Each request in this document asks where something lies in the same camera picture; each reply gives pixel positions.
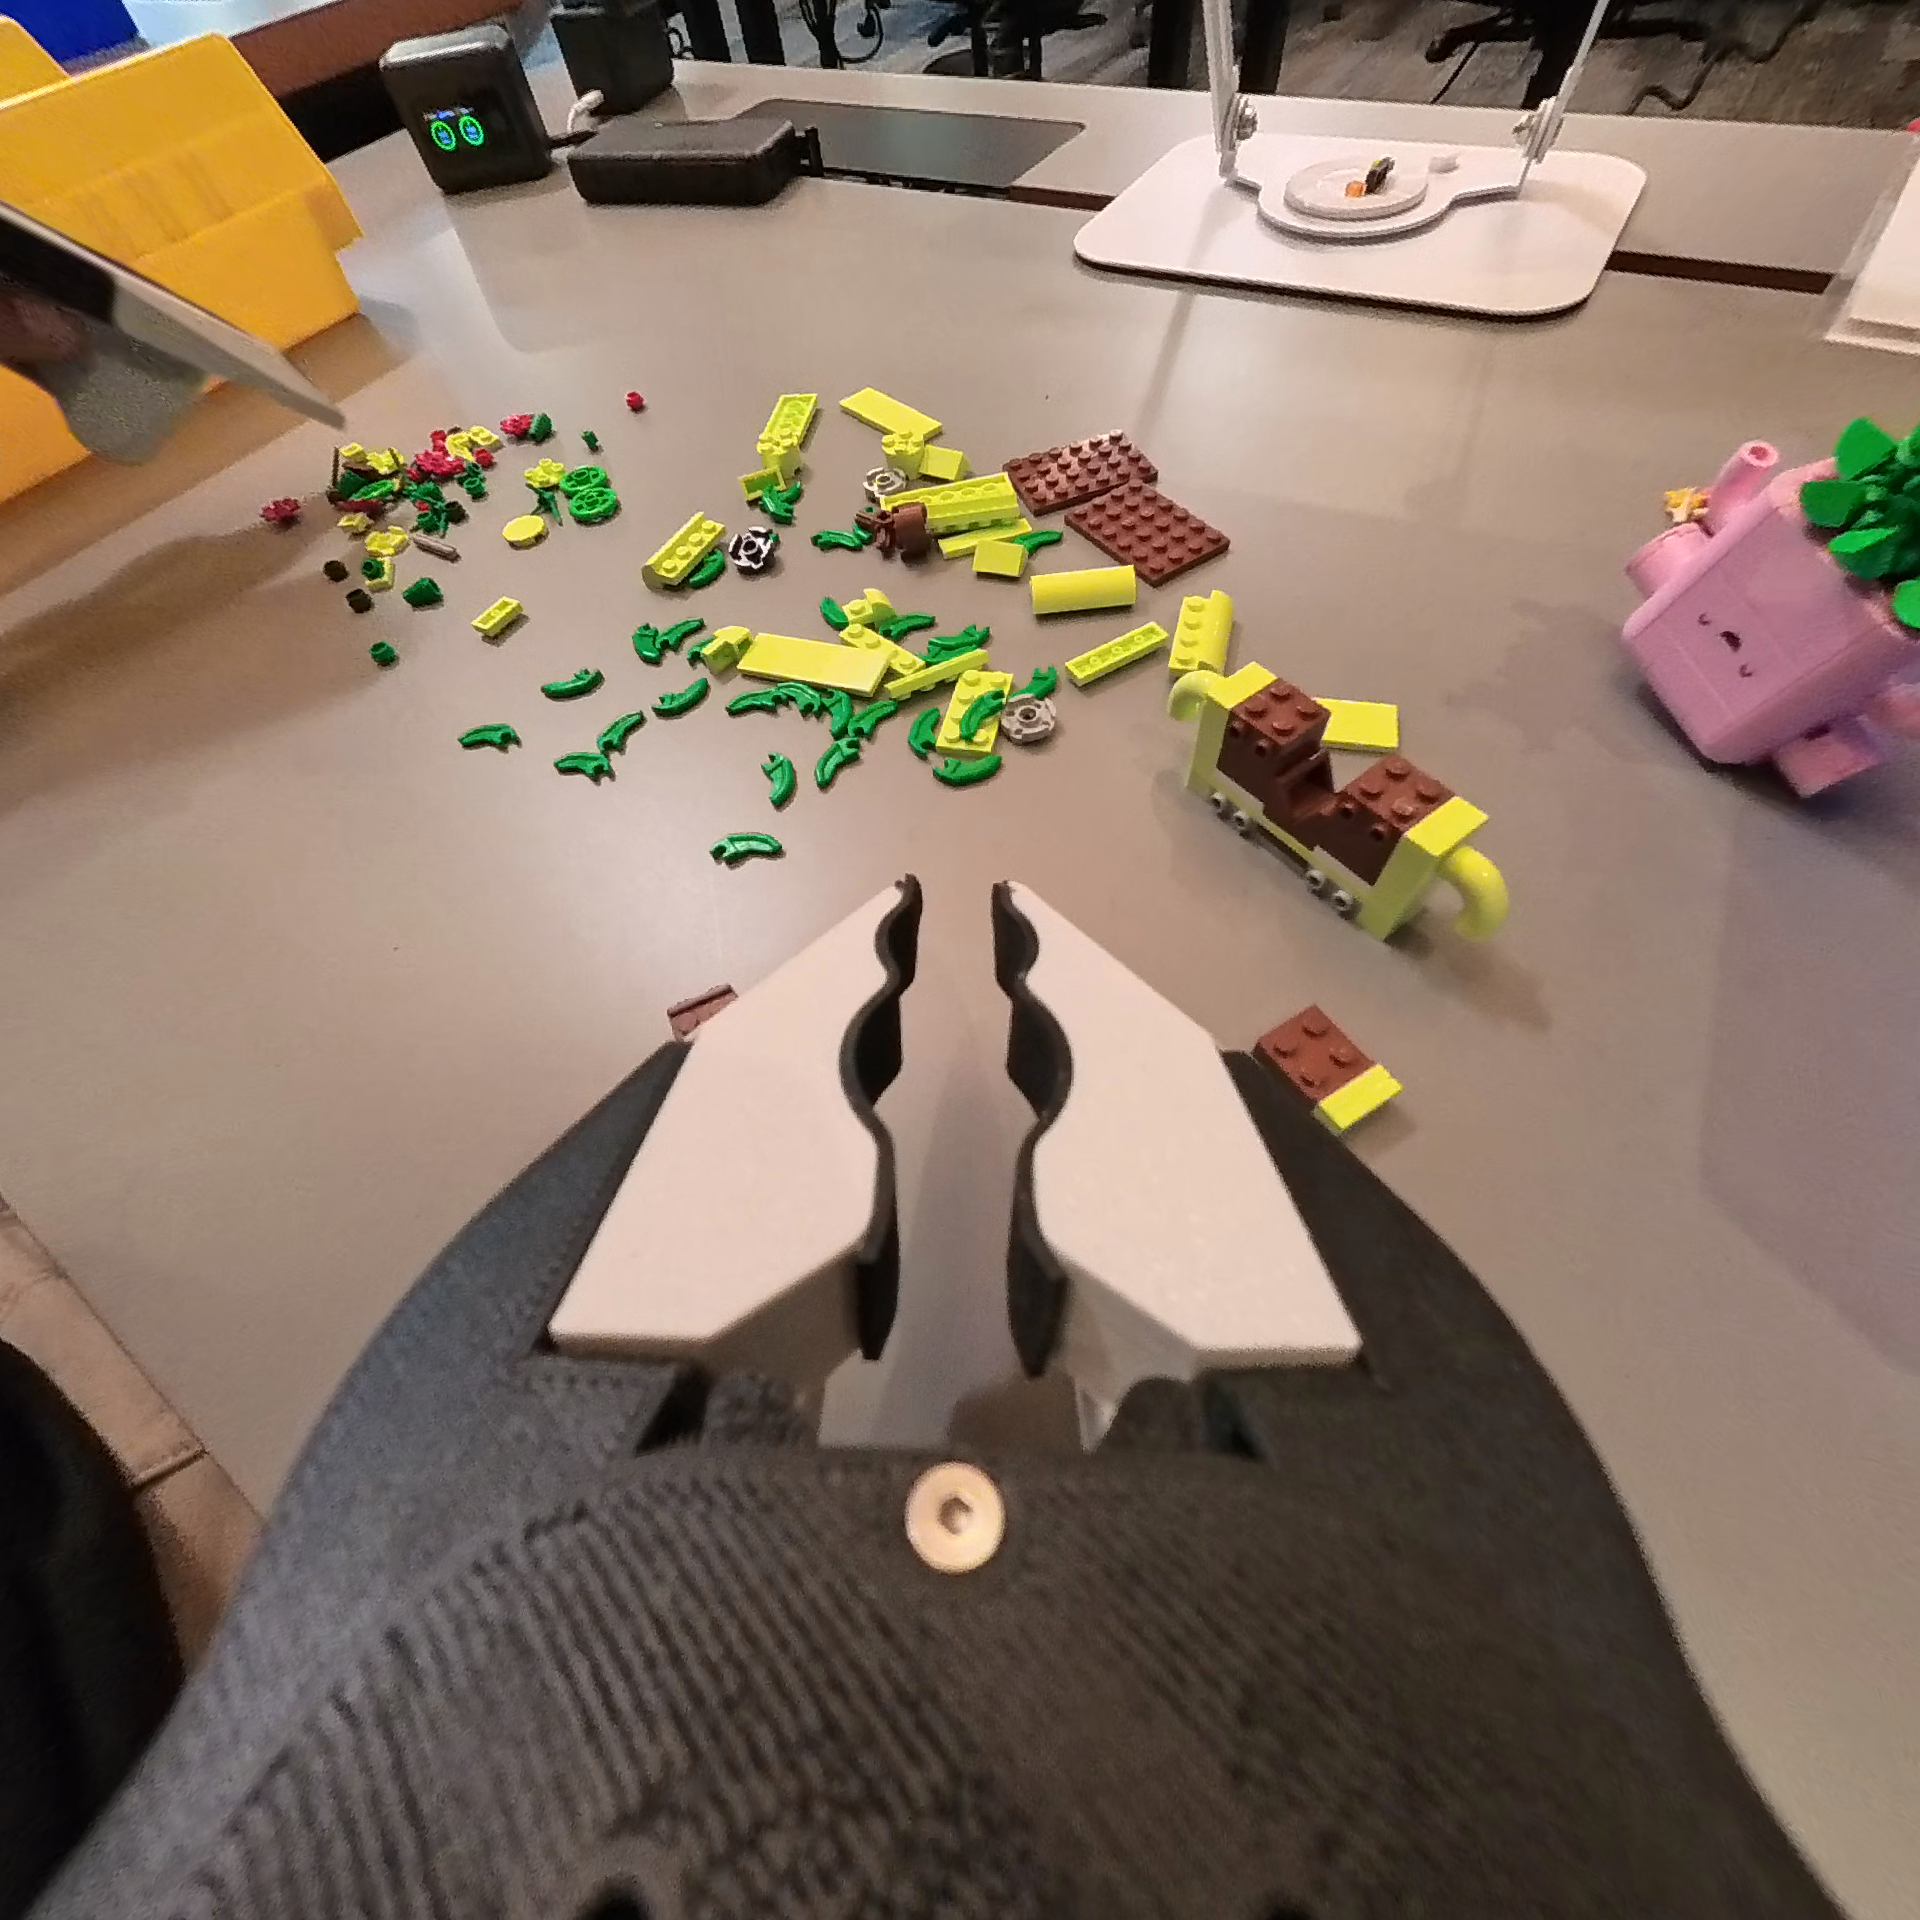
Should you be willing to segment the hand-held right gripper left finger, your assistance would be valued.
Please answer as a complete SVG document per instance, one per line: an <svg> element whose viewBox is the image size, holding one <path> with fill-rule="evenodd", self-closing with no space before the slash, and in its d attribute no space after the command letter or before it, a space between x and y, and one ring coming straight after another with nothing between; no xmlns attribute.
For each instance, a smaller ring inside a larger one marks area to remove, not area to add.
<svg viewBox="0 0 1920 1920"><path fill-rule="evenodd" d="M806 1395L898 1312L896 1145L920 882L884 884L668 1054L547 1339L570 1358L756 1371Z"/></svg>

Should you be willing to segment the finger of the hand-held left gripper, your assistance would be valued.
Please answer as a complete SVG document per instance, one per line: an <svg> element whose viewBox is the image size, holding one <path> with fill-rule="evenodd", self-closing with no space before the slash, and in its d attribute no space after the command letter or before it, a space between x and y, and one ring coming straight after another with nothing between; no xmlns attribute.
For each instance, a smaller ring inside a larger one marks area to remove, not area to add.
<svg viewBox="0 0 1920 1920"><path fill-rule="evenodd" d="M65 363L11 359L11 368L52 393L58 410L69 363L171 359L201 371L201 380L245 386L300 416L343 425L335 401L311 386L282 348L16 205L2 205L2 291L61 310L84 335L84 348Z"/></svg>

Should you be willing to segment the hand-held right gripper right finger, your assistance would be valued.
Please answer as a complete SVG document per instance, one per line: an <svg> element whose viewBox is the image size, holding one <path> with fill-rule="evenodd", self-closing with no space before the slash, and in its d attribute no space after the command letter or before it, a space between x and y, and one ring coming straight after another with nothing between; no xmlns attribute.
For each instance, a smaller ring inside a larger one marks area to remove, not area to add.
<svg viewBox="0 0 1920 1920"><path fill-rule="evenodd" d="M1007 1298L1022 1368L1101 1444L1140 1381L1338 1368L1359 1332L1222 1048L1025 882L988 900L1014 1155Z"/></svg>

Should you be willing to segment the brown brick with lime slope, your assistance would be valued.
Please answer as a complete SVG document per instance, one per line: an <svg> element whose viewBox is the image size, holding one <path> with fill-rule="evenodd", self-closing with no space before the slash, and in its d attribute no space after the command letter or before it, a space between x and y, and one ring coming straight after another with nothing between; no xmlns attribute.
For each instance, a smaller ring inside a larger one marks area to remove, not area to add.
<svg viewBox="0 0 1920 1920"><path fill-rule="evenodd" d="M1402 1098L1402 1080L1317 1002L1268 1029L1252 1056L1334 1137Z"/></svg>

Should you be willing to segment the yellow plastic bin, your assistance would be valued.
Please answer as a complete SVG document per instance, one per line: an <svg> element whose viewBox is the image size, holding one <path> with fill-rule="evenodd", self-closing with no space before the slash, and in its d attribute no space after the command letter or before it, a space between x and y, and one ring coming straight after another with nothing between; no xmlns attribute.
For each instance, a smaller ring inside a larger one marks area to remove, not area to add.
<svg viewBox="0 0 1920 1920"><path fill-rule="evenodd" d="M359 299L361 229L295 120L223 35L55 79L2 19L2 205L134 267L287 352ZM89 449L2 352L2 500Z"/></svg>

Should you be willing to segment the pile of tiny flower pieces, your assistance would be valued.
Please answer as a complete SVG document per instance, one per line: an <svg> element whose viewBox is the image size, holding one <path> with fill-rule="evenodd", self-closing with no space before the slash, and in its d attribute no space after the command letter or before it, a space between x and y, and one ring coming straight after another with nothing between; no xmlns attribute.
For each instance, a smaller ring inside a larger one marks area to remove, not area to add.
<svg viewBox="0 0 1920 1920"><path fill-rule="evenodd" d="M620 525L618 449L599 421L546 405L433 425L419 445L359 437L333 445L300 493L266 500L257 522L312 536L324 608L361 628L372 663L390 670L402 655L395 621L451 610L479 641L521 628L517 562L576 562Z"/></svg>

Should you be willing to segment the black device with green lights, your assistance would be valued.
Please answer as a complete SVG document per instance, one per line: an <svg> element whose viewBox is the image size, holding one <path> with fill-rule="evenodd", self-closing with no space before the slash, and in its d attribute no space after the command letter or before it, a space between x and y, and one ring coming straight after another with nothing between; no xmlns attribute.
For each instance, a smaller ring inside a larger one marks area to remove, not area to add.
<svg viewBox="0 0 1920 1920"><path fill-rule="evenodd" d="M378 55L378 79L440 193L519 178L530 148L512 81L521 68L502 22L397 38Z"/></svg>

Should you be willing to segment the lime and brown brick assembly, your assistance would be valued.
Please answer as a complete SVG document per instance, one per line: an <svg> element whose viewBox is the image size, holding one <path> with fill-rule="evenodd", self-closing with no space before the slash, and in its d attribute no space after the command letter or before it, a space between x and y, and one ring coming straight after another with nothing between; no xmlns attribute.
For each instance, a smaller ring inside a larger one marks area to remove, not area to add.
<svg viewBox="0 0 1920 1920"><path fill-rule="evenodd" d="M1510 920L1510 882L1476 846L1487 810L1404 755L1338 776L1333 708L1300 686L1261 663L1189 670L1167 711L1192 724L1189 791L1239 836L1283 853L1359 931L1389 941L1437 891L1452 893L1463 941L1493 941Z"/></svg>

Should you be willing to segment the black case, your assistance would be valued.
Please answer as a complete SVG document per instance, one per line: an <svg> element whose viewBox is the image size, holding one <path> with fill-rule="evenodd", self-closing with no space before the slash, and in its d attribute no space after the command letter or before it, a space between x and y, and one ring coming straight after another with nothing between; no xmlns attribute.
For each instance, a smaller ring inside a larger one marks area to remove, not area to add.
<svg viewBox="0 0 1920 1920"><path fill-rule="evenodd" d="M672 42L661 2L551 2L551 32L579 96L633 113L672 88Z"/></svg>

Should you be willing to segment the black power adapter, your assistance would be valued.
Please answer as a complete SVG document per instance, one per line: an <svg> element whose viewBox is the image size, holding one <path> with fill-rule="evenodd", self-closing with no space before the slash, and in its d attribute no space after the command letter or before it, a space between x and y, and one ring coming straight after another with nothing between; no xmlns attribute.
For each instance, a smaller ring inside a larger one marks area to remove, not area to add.
<svg viewBox="0 0 1920 1920"><path fill-rule="evenodd" d="M765 205L795 178L820 178L816 127L784 113L685 122L623 116L569 151L576 193L594 205Z"/></svg>

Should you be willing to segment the large brown studded plate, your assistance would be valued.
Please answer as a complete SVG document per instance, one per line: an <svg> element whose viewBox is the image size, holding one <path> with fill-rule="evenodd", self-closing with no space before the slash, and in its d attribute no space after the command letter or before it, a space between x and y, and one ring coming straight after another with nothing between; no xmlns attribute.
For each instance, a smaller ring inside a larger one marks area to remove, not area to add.
<svg viewBox="0 0 1920 1920"><path fill-rule="evenodd" d="M1076 501L1067 509L1066 525L1109 553L1109 562L1134 564L1137 577L1150 586L1162 586L1232 549L1222 530L1152 484L1124 484Z"/></svg>
<svg viewBox="0 0 1920 1920"><path fill-rule="evenodd" d="M1129 484L1155 484L1158 468L1125 429L1056 445L1003 460L1003 472L1029 519L1067 511Z"/></svg>

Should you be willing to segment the pink brick plant pot figure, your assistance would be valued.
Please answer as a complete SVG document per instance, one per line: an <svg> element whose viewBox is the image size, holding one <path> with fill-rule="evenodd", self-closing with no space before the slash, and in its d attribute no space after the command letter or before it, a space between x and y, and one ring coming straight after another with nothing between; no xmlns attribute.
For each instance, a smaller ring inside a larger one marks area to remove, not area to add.
<svg viewBox="0 0 1920 1920"><path fill-rule="evenodd" d="M1918 429L1856 416L1807 468L1747 439L1707 488L1625 562L1622 647L1691 747L1812 797L1918 741Z"/></svg>

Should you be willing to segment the white paper sheet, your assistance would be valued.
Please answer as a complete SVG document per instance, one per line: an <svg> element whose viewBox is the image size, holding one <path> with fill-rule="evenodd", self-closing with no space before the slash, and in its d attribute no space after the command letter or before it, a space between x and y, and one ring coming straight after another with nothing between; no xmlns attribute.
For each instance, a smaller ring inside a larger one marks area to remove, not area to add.
<svg viewBox="0 0 1920 1920"><path fill-rule="evenodd" d="M1824 342L1918 356L1918 122L1824 304Z"/></svg>

